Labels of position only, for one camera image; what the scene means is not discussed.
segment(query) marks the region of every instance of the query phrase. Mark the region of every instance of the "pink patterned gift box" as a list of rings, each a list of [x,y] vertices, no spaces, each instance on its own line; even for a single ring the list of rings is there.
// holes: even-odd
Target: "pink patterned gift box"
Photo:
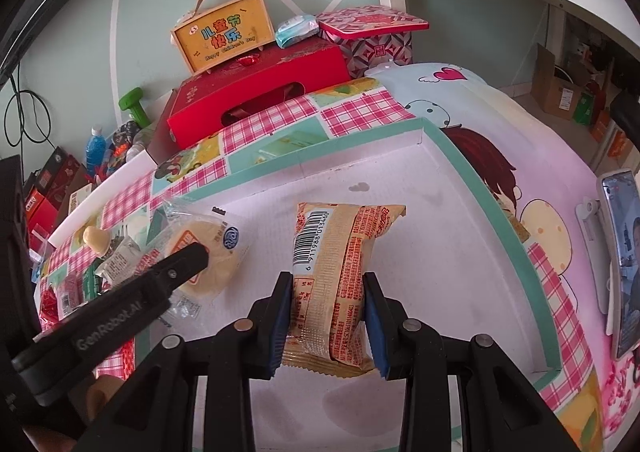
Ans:
[[[352,78],[386,55],[398,65],[411,64],[411,32],[429,29],[426,20],[378,4],[321,13],[318,24],[320,37],[340,47]]]

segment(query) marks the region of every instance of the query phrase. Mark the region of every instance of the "water bottle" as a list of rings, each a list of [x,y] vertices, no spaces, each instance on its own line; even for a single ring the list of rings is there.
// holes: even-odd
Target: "water bottle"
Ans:
[[[91,177],[95,175],[95,168],[100,168],[107,141],[102,137],[102,127],[95,125],[91,129],[91,138],[86,144],[86,169]]]

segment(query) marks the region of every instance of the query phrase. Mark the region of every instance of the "bedsheet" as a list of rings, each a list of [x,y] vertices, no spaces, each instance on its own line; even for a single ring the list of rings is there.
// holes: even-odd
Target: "bedsheet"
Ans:
[[[595,177],[555,133],[472,72],[447,64],[414,64],[289,100],[177,154],[109,201],[85,226],[117,230],[132,216],[148,223],[165,198],[212,186],[255,166],[260,150],[274,139],[295,138],[304,132],[322,141],[416,116],[443,129],[506,213],[533,235],[535,242],[527,253],[554,317],[563,364],[561,374],[541,394],[565,426],[588,444],[584,450],[599,450],[600,400],[594,378],[597,372],[600,388],[606,386],[604,371],[611,363],[600,353],[600,367],[593,367],[591,341],[598,351],[606,342],[597,345],[598,334],[589,316],[584,318],[591,340],[582,329],[581,313],[600,313],[573,216],[574,199],[584,191],[594,192]],[[549,177],[540,181],[540,175]],[[44,275],[50,282],[82,272],[93,260],[91,249],[82,243],[83,229],[48,259]],[[132,360],[130,354],[120,352],[105,366],[111,368],[109,374],[126,376]],[[574,398],[580,403],[572,403]],[[612,414],[621,412],[615,404],[608,407],[613,407]]]

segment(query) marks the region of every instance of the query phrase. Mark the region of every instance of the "barcode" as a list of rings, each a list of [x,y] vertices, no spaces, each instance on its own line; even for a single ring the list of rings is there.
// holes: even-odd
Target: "barcode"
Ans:
[[[306,219],[304,228],[296,235],[293,244],[293,265],[308,264],[315,256],[314,250],[318,249],[322,239],[322,231],[329,217],[327,210],[314,210]]]
[[[62,296],[62,314],[65,317],[71,314],[71,304],[69,304],[69,295]]]

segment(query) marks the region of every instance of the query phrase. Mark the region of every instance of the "wall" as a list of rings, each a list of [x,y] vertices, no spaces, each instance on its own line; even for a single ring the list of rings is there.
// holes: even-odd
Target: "wall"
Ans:
[[[45,99],[52,119],[51,139],[77,158],[93,124],[113,132],[120,123],[114,103],[136,86],[149,104],[188,76],[169,30],[193,8],[196,0],[70,0],[52,19],[22,59],[21,83]],[[207,0],[211,6],[222,0]],[[378,0],[265,0],[274,25],[300,13],[370,4]],[[0,91],[0,106],[12,95],[8,83]],[[25,98],[28,132],[37,133],[31,100]],[[44,114],[38,112],[44,126]],[[9,137],[16,140],[15,102],[7,115]],[[0,156],[16,154],[0,136]],[[24,144],[25,173],[40,168],[49,145]]]
[[[536,43],[546,39],[541,0],[406,1],[431,25],[414,34],[415,61],[456,64],[498,88],[531,82]]]
[[[136,86],[148,106],[188,76],[169,30],[196,0],[70,0],[36,39],[22,60],[22,86],[45,99],[52,119],[51,140],[77,158],[93,124],[112,132],[121,123],[117,99]],[[222,0],[207,0],[214,5]],[[265,0],[274,24],[299,13],[376,3],[378,0]],[[530,80],[529,47],[546,29],[537,0],[408,0],[410,11],[431,23],[415,34],[417,61],[441,60],[468,67],[500,87]],[[12,94],[0,90],[0,106]],[[37,131],[31,100],[24,99],[28,132]],[[44,114],[38,112],[44,126]],[[15,103],[7,115],[9,136],[17,138]],[[40,168],[50,146],[24,144],[25,172]],[[0,136],[0,156],[16,154]]]

